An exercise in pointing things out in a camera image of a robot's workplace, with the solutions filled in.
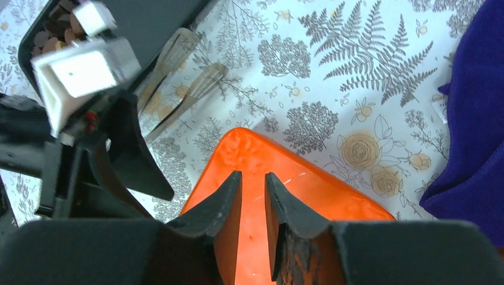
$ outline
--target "folded cloth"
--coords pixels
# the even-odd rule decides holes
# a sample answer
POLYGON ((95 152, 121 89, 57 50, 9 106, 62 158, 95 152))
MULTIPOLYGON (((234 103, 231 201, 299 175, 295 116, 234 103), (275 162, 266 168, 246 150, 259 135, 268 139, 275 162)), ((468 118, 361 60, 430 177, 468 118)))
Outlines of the folded cloth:
POLYGON ((487 0, 457 48, 448 92, 448 165, 420 205, 477 224, 504 246, 504 1, 487 0))

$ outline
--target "table surface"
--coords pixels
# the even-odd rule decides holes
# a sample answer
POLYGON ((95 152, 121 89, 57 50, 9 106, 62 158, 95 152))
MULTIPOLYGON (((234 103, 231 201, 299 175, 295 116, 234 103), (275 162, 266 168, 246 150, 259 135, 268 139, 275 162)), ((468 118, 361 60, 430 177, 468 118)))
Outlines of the table surface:
MULTIPOLYGON (((0 88, 37 99, 17 49, 46 0, 0 13, 0 88)), ((400 220, 432 219, 418 201, 445 168, 449 130, 432 106, 483 0, 217 0, 193 29, 198 49, 140 118, 143 131, 202 68, 228 76, 151 147, 173 185, 167 202, 133 192, 157 219, 176 217, 219 139, 242 126, 273 138, 400 220)), ((36 219, 40 180, 0 170, 19 224, 36 219)))

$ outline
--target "white tablecloth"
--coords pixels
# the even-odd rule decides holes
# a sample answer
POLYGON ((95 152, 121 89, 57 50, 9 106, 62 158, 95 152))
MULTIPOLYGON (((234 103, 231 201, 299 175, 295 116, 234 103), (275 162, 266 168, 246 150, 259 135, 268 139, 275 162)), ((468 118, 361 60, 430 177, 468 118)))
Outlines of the white tablecloth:
MULTIPOLYGON (((483 0, 217 0, 194 25, 196 52, 141 118, 152 128, 212 62, 229 68, 213 96, 171 126, 152 153, 171 202, 134 193, 155 217, 178 215, 222 135, 254 129, 384 206, 432 219, 418 201, 446 166, 449 132, 432 107, 453 52, 483 0)), ((37 98, 17 48, 45 0, 0 13, 0 87, 37 98)), ((20 224, 34 218, 40 180, 0 171, 20 224)))

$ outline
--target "wooden utensil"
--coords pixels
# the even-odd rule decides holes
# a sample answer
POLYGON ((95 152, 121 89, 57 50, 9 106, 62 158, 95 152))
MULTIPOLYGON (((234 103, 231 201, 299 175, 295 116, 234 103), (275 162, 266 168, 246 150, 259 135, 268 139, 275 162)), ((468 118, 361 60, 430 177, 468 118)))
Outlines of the wooden utensil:
POLYGON ((203 97, 210 94, 217 86, 218 82, 228 74, 228 68, 224 64, 215 63, 207 66, 203 72, 189 86, 189 89, 182 99, 182 102, 164 118, 150 133, 145 136, 145 142, 154 141, 168 126, 175 122, 185 111, 198 102, 203 97))
POLYGON ((138 114, 141 114, 159 84, 168 74, 186 60, 198 45, 198 37, 186 28, 179 28, 165 43, 161 53, 157 57, 156 65, 147 87, 138 96, 138 114))

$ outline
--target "fork handle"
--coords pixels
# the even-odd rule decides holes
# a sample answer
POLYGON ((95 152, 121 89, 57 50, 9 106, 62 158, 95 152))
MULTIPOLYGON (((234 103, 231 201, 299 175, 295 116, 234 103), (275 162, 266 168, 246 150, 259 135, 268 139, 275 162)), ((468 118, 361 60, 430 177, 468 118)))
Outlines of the fork handle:
POLYGON ((166 76, 164 76, 161 72, 155 71, 152 78, 149 80, 149 83, 144 88, 144 90, 138 96, 138 113, 143 112, 145 107, 150 102, 150 99, 154 95, 154 92, 158 89, 159 84, 163 82, 166 76))

